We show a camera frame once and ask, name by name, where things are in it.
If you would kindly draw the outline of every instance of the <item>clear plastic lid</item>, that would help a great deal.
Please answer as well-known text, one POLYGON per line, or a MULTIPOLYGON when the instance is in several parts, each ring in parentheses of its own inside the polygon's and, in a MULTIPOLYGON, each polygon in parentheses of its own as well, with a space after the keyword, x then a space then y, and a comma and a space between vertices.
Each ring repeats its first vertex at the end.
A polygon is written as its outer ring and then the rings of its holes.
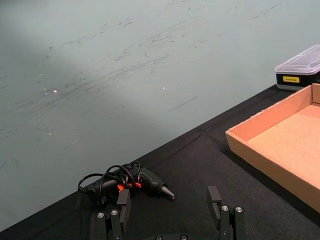
POLYGON ((313 75, 320 71, 320 45, 303 51, 275 68, 276 74, 313 75))

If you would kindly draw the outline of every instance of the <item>table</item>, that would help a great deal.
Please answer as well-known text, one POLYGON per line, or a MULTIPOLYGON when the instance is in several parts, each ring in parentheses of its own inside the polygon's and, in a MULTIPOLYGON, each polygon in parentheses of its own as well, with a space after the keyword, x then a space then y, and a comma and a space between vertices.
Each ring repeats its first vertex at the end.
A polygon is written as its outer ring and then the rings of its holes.
MULTIPOLYGON (((169 184, 176 200, 144 193, 131 197, 126 239, 158 233, 213 236, 214 223, 206 202, 210 185, 217 186, 223 203, 244 208, 249 240, 319 239, 320 214, 234 155, 225 137, 228 128, 291 93, 270 87, 139 158, 142 166, 169 184)), ((94 239, 94 219, 95 207, 75 192, 4 230, 0 239, 94 239)))

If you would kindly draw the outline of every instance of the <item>open cardboard tray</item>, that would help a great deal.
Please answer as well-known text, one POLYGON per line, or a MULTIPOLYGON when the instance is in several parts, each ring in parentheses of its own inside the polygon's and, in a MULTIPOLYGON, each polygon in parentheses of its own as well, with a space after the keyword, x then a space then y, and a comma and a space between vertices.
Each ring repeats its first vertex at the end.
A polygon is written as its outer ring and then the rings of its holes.
POLYGON ((320 213, 320 84, 226 131, 230 149, 320 213))

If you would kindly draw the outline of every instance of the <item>black tablecloth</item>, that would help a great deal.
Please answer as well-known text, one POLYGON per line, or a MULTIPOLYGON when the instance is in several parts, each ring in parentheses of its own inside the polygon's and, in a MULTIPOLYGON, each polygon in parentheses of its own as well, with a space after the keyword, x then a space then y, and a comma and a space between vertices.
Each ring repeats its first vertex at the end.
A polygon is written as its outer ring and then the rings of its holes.
MULTIPOLYGON (((234 155, 225 137, 228 128, 291 93, 273 86, 138 159, 169 184, 176 200, 144 193, 131 197, 125 239, 158 233, 214 236, 206 202, 210 185, 217 186, 224 204, 243 207, 249 240, 320 239, 320 214, 234 155)), ((96 215, 87 197, 75 192, 4 230, 0 239, 95 239, 96 215)))

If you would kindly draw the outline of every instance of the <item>glue gun nozzle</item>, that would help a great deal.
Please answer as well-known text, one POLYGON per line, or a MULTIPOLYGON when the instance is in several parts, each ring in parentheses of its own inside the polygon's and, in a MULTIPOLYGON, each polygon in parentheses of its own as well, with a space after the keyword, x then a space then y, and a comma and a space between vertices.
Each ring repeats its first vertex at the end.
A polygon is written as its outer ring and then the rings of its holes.
POLYGON ((172 200, 175 199, 175 195, 166 186, 161 187, 161 192, 170 197, 172 200))

